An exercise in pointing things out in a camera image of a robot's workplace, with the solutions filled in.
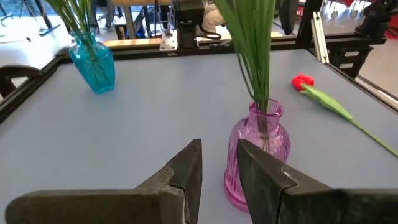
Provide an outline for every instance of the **flower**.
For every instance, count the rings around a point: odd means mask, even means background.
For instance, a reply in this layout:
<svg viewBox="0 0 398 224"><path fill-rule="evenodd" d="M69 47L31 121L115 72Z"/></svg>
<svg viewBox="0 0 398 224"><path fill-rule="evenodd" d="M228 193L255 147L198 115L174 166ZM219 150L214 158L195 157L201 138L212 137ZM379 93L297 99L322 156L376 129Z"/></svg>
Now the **flower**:
<svg viewBox="0 0 398 224"><path fill-rule="evenodd" d="M315 84L315 79L312 78L309 75L305 74L298 74L296 77L292 79L292 85L297 91L302 91L304 88L301 86L301 84L306 84L309 86L314 86Z"/></svg>

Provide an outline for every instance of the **table leg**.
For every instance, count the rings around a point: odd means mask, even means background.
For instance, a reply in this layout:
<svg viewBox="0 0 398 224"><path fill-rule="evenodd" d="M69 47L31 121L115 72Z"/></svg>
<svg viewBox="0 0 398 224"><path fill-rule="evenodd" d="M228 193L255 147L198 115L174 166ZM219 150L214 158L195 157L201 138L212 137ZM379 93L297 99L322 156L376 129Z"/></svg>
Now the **table leg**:
<svg viewBox="0 0 398 224"><path fill-rule="evenodd" d="M147 6L143 6L142 9L144 10L144 19L145 19L145 25L147 27L148 38L151 38L152 37L152 32L150 31L148 7Z"/></svg>
<svg viewBox="0 0 398 224"><path fill-rule="evenodd" d="M127 31L129 32L129 39L136 39L136 29L134 28L130 6L123 6L123 11L126 18Z"/></svg>
<svg viewBox="0 0 398 224"><path fill-rule="evenodd" d="M43 17L45 25L47 26L47 30L43 30L41 32L39 32L39 36L45 36L47 35L49 32L53 31L54 29L56 29L57 27L60 26L60 24L53 26L51 24L51 21L49 20L49 17L47 16L47 13L45 13L43 7L42 7L42 3L40 2L41 0L34 0L36 3L37 8L39 9L40 12L40 16Z"/></svg>

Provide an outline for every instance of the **black table frame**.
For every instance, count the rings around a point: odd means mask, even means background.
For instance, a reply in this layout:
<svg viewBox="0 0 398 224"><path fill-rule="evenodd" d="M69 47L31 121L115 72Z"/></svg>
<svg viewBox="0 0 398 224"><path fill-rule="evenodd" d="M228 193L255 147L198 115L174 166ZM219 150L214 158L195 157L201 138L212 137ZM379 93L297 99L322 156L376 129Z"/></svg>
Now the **black table frame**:
<svg viewBox="0 0 398 224"><path fill-rule="evenodd" d="M301 21L300 29L296 37L278 37L272 39L271 50L292 50L292 49L307 49L312 52L314 48L312 42L312 30L311 30L311 15L312 12L319 11L323 0L308 0L305 9L303 19ZM386 39L372 39L368 37L362 37L358 34L333 34L326 35L326 45L328 49L332 50L339 47L352 47L358 45L374 45L384 44ZM222 40L207 42L201 44L200 48L197 49L178 49L174 52L162 52L159 50L159 45L130 45L111 47L113 57L115 60L134 60L144 58L159 58L159 57L181 57L187 55L208 55L208 54L227 54L233 53L234 48L232 45L220 46ZM65 63L71 63L71 59L68 55L68 48L64 48L56 54L55 58L51 60L43 69L42 75L39 77L29 77L19 88L10 81L10 77L15 77L13 74L0 74L0 94L6 95L5 99L0 102L0 124L21 105L28 97L30 97L43 83L45 83L54 73L57 68ZM355 87L362 90L365 94L373 97L375 100L380 102L386 108L398 114L398 110L390 105L388 102L363 87L347 74L333 65L326 64L327 67L334 70L336 74L345 78L348 82L353 84Z"/></svg>

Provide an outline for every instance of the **table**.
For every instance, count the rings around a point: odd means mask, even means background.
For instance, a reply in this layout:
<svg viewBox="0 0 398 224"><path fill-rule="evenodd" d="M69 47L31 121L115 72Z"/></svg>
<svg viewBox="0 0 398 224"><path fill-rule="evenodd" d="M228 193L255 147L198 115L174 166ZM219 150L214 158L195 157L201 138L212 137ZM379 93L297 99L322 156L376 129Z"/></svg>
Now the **table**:
<svg viewBox="0 0 398 224"><path fill-rule="evenodd" d="M395 113L306 50L273 51L271 65L271 97L285 109L281 123L292 143L290 166L331 187L398 187L398 159L297 93L290 80L311 74L319 89L398 149ZM229 132L250 102L236 55L117 61L116 72L116 89L95 95L73 65L61 65L0 125L0 210L34 190L134 188L202 138L198 223L251 223L223 192Z"/></svg>

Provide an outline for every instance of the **glass vase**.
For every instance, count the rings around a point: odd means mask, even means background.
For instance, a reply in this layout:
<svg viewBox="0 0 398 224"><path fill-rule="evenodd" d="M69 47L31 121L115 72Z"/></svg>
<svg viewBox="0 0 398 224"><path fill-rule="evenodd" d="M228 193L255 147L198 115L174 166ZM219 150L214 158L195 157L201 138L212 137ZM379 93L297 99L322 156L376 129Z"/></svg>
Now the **glass vase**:
<svg viewBox="0 0 398 224"><path fill-rule="evenodd" d="M69 56L90 88L101 94L114 89L115 71L112 51L95 41L94 32L74 33L76 44Z"/></svg>
<svg viewBox="0 0 398 224"><path fill-rule="evenodd" d="M224 173L224 189L228 200L238 209L247 212L239 179L236 144L238 139L247 139L264 151L286 162L290 152L290 139L286 129L279 123L283 115L282 105L269 99L268 113L261 113L254 103L250 104L249 116L235 124L229 136L227 167Z"/></svg>

